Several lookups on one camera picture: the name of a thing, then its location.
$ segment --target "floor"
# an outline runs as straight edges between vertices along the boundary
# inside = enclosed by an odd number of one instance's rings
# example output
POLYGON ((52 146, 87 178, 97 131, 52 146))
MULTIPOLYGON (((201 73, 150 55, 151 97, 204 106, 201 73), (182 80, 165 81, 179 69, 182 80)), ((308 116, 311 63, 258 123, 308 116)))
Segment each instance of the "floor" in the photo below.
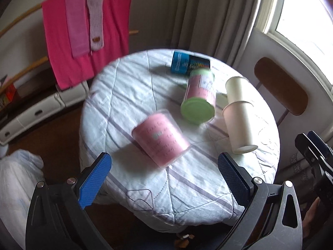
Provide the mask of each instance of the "floor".
MULTIPOLYGON (((44 177, 64 182, 78 176, 79 126, 82 106, 43 124, 9 145, 9 154, 25 149, 39 155, 44 161, 44 177)), ((98 205, 86 207, 89 217, 112 246, 122 244, 132 228, 135 216, 121 205, 98 205)))

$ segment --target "white wall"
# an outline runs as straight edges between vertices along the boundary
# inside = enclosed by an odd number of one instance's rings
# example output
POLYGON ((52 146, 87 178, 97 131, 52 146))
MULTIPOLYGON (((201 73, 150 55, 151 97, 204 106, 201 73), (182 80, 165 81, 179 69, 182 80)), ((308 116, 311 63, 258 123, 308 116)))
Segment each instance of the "white wall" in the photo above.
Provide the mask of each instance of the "white wall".
MULTIPOLYGON (((12 0, 0 18, 0 30, 42 1, 12 0)), ((138 29, 139 34, 130 37, 130 52, 165 46, 169 5, 170 0, 132 0, 129 29, 138 29)), ((14 76, 46 54, 42 11, 39 10, 0 38, 0 77, 14 76)))
MULTIPOLYGON (((254 66, 264 56, 271 58, 284 68, 302 86, 309 97, 308 106, 303 114, 294 116, 289 113, 278 127, 281 142, 279 168, 283 168, 289 165, 290 157, 297 151, 294 141, 298 133, 313 130, 321 134, 331 124, 333 103, 319 81, 301 61, 257 29, 251 33, 237 68, 254 86, 259 83, 254 75, 254 66)), ((271 108, 275 120, 278 121, 286 109, 263 86, 258 91, 271 108)))

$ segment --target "pink paper cup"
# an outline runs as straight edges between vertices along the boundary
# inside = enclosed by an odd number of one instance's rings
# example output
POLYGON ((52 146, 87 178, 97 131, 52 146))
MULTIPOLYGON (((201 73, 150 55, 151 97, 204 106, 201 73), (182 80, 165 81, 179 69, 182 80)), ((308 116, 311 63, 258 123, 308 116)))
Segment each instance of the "pink paper cup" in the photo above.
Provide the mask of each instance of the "pink paper cup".
POLYGON ((178 127, 162 112, 147 117, 132 130, 132 136, 160 168, 174 162, 190 147, 178 127))

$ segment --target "blue can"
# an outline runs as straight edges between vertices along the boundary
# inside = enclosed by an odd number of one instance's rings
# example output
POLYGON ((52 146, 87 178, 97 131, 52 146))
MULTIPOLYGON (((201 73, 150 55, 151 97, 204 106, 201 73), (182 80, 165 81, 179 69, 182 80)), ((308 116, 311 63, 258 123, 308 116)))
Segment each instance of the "blue can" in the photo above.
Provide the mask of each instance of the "blue can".
POLYGON ((189 75, 192 70, 197 68, 210 69, 210 60, 183 52, 174 52, 171 63, 171 72, 189 75))

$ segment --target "container with green lid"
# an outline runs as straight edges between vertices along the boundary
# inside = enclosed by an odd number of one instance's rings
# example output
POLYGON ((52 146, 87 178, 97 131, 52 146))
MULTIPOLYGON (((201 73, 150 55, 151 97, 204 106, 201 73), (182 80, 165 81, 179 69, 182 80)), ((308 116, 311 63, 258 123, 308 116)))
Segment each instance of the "container with green lid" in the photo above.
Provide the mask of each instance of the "container with green lid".
POLYGON ((215 101, 214 74, 209 69, 193 70, 180 107, 182 116, 195 124, 207 122, 215 115, 215 101))

